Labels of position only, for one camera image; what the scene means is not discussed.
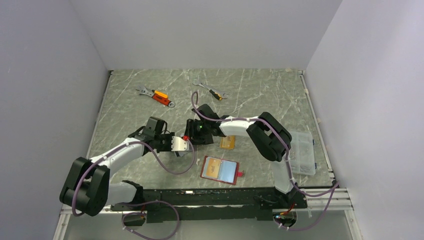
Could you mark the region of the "orange gold card stack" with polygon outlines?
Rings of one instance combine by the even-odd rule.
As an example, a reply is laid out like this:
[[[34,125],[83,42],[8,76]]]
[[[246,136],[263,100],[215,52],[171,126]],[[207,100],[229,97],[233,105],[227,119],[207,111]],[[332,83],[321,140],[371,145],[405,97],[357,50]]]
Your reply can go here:
[[[236,137],[234,135],[221,137],[219,147],[232,150],[235,148]]]

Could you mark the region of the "single gold VIP card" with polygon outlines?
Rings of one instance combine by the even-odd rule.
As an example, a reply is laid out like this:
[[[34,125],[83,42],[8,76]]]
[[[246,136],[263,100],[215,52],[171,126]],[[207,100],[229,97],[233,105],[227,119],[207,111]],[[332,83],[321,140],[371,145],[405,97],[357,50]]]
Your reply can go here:
[[[208,158],[204,176],[207,178],[217,179],[220,174],[222,160],[218,158]]]

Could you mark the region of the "red leather card holder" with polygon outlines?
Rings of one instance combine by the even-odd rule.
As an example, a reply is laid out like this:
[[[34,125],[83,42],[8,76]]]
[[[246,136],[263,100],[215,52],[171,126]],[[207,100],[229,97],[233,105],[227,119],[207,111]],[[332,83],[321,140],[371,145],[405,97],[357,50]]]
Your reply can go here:
[[[204,176],[204,170],[206,169],[206,164],[209,158],[215,158],[215,159],[221,160],[219,177],[217,179]],[[204,157],[201,172],[200,172],[200,177],[203,179],[225,183],[229,185],[236,185],[238,178],[242,178],[244,175],[245,175],[244,171],[240,170],[239,162],[212,157],[212,156]]]

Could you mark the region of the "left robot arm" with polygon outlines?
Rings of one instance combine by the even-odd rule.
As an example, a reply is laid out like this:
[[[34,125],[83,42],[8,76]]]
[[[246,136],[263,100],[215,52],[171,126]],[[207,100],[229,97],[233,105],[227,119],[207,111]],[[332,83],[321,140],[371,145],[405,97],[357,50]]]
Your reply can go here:
[[[133,160],[147,153],[172,151],[175,133],[167,130],[167,122],[150,117],[145,126],[117,146],[92,158],[78,157],[71,165],[59,201],[71,207],[73,214],[96,216],[108,205],[124,203],[137,210],[144,203],[143,187],[130,180],[111,183],[111,177]]]

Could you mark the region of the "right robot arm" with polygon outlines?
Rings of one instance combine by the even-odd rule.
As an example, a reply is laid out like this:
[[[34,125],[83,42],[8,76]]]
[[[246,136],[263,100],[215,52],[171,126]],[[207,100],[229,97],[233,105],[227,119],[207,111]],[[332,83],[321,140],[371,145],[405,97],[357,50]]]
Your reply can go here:
[[[289,168],[291,141],[289,131],[269,112],[254,117],[219,116],[208,104],[193,108],[198,119],[188,119],[184,135],[193,145],[212,144],[213,137],[249,137],[266,160],[271,162],[276,203],[287,208],[295,201],[297,185]]]

